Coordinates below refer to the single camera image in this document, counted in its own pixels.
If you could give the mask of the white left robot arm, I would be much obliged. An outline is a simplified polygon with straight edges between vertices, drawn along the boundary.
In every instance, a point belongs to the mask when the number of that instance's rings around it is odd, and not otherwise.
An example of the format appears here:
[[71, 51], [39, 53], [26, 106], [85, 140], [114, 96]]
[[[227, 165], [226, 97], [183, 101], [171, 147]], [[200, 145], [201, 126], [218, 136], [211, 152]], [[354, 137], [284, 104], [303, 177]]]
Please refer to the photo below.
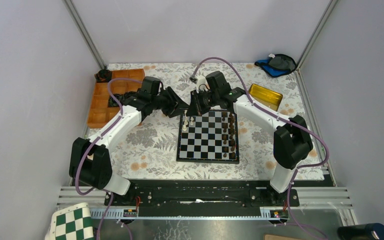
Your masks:
[[124, 206], [132, 204], [135, 192], [130, 188], [131, 182], [113, 172], [111, 152], [128, 133], [138, 126], [155, 110], [173, 118], [183, 115], [189, 105], [184, 102], [171, 87], [164, 87], [161, 80], [147, 76], [137, 91], [124, 93], [119, 100], [111, 92], [112, 79], [107, 84], [110, 97], [119, 107], [119, 111], [109, 122], [90, 138], [77, 138], [72, 144], [69, 176], [73, 178], [79, 195], [88, 191], [80, 190], [80, 183], [116, 194], [116, 199]]

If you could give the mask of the dark cylinder bottle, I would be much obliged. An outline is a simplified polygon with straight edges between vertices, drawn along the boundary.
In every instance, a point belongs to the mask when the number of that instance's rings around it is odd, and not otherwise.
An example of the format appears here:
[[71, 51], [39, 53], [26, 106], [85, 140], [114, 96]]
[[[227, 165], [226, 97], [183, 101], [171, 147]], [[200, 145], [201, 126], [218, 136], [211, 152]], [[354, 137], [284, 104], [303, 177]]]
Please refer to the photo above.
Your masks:
[[337, 229], [341, 240], [384, 240], [384, 225], [381, 223], [367, 223], [341, 226]]

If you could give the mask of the gold metal tin box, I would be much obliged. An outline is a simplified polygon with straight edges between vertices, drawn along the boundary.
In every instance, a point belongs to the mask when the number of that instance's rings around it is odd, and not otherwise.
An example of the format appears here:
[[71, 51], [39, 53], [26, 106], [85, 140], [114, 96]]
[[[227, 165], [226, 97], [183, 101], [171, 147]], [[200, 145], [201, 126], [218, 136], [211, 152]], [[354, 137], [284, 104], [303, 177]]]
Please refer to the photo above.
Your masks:
[[252, 84], [248, 89], [249, 94], [259, 103], [278, 111], [283, 95], [258, 84]]

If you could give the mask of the green white rolled chess mat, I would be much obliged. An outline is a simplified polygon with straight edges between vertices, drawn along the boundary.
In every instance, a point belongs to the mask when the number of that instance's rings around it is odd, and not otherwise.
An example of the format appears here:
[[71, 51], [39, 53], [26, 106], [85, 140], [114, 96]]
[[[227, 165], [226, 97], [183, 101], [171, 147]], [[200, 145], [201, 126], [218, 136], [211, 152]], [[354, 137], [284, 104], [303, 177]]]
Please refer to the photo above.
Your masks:
[[94, 240], [94, 227], [89, 204], [78, 203], [51, 216], [46, 240]]

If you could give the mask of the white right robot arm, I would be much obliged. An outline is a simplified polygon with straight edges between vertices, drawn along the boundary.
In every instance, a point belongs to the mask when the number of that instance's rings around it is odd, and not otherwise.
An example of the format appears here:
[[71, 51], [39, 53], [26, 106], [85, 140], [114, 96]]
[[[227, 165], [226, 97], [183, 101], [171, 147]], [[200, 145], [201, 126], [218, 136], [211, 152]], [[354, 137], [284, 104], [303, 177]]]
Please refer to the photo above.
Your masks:
[[273, 136], [273, 155], [277, 162], [272, 189], [267, 191], [267, 201], [273, 206], [286, 199], [286, 190], [292, 182], [300, 161], [313, 149], [306, 121], [296, 115], [289, 118], [258, 102], [242, 87], [232, 88], [220, 71], [206, 76], [191, 76], [196, 89], [190, 93], [190, 104], [186, 116], [202, 116], [213, 107], [220, 107], [239, 117], [252, 121]]

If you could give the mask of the floral white table mat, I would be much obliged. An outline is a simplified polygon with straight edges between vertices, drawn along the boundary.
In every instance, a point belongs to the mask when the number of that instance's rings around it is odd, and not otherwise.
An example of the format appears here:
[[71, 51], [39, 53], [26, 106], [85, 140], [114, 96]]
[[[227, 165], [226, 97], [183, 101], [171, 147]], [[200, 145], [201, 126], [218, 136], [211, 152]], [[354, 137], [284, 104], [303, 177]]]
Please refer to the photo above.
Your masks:
[[[198, 74], [214, 71], [222, 72], [233, 88], [257, 84], [282, 94], [281, 114], [308, 116], [294, 74], [271, 78], [253, 63], [223, 62], [206, 62]], [[239, 117], [237, 124], [238, 164], [178, 162], [180, 119], [156, 110], [115, 146], [112, 169], [129, 179], [269, 180], [277, 165], [272, 135], [244, 117]]]

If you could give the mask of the blue black cloth bundle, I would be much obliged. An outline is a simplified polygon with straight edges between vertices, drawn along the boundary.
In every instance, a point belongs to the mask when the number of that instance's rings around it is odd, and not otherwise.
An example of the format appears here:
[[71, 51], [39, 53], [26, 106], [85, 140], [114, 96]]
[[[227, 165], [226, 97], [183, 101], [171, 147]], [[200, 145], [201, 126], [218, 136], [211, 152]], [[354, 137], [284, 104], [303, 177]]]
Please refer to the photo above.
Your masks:
[[257, 60], [254, 65], [272, 78], [289, 75], [297, 69], [297, 64], [292, 57], [280, 53], [271, 53], [267, 59]]

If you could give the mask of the dark rolled cloth corner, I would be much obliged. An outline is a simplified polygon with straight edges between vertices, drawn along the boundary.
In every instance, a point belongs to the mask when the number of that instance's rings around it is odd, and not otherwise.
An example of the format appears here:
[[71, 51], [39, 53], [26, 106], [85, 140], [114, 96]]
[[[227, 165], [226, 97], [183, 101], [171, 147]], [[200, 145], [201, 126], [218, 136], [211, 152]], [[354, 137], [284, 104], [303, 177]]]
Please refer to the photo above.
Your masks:
[[113, 78], [113, 72], [108, 69], [101, 69], [95, 75], [96, 83], [108, 83]]

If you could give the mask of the dark chess pieces row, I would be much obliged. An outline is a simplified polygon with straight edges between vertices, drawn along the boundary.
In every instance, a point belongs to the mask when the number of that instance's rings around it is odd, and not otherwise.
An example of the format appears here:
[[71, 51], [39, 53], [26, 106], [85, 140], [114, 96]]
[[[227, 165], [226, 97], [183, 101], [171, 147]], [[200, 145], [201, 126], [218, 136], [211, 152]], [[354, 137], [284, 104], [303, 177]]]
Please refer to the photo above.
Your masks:
[[231, 112], [221, 113], [222, 157], [230, 161], [237, 159], [235, 116]]

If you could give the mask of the orange wooden divided tray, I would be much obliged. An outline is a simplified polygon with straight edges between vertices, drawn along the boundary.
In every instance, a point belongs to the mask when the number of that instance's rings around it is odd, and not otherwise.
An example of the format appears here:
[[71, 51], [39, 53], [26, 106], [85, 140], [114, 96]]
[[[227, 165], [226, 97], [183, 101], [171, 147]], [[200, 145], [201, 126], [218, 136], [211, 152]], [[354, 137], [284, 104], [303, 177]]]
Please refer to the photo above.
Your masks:
[[[110, 85], [113, 94], [137, 91], [145, 77], [145, 71], [142, 68], [110, 71], [112, 71], [112, 79], [118, 79]], [[95, 83], [87, 119], [89, 128], [103, 128], [120, 110], [118, 106], [108, 107], [109, 97], [108, 82]]]

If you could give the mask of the dark rolled cloth in tray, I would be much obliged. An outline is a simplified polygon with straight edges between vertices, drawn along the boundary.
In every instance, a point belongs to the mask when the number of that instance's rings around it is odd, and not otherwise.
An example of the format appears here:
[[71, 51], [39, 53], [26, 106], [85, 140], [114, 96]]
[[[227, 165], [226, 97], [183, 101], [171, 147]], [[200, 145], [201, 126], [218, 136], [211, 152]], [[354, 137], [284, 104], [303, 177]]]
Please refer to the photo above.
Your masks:
[[[124, 101], [127, 100], [129, 97], [133, 96], [134, 94], [136, 94], [135, 91], [128, 91], [128, 92], [125, 92], [123, 94], [114, 93], [113, 96], [123, 105]], [[114, 100], [114, 98], [109, 96], [107, 107], [108, 108], [113, 108], [113, 107], [118, 107], [118, 106], [119, 105]]]

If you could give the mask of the black white chess board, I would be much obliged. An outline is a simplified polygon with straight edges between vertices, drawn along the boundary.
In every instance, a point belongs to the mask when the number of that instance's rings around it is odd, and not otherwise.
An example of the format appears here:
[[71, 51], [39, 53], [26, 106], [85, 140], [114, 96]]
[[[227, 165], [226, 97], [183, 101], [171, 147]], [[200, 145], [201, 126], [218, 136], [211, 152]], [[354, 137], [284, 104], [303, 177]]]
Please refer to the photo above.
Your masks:
[[[190, 126], [190, 117], [182, 115], [179, 120], [179, 131], [176, 149], [176, 160], [188, 163], [239, 164], [239, 136], [237, 115], [235, 118], [236, 160], [223, 158], [222, 153], [222, 112], [227, 110], [210, 110], [201, 116], [194, 117], [194, 125]], [[184, 121], [188, 120], [187, 130], [183, 131]]]

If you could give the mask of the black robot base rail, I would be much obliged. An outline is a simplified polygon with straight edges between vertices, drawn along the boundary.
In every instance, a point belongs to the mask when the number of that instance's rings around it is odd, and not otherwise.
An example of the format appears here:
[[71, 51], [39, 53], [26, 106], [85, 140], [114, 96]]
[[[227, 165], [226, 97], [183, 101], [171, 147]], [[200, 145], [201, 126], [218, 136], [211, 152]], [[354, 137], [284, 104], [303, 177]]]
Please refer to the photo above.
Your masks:
[[132, 207], [139, 217], [256, 217], [261, 207], [300, 206], [298, 193], [278, 193], [267, 180], [132, 180], [104, 205]]

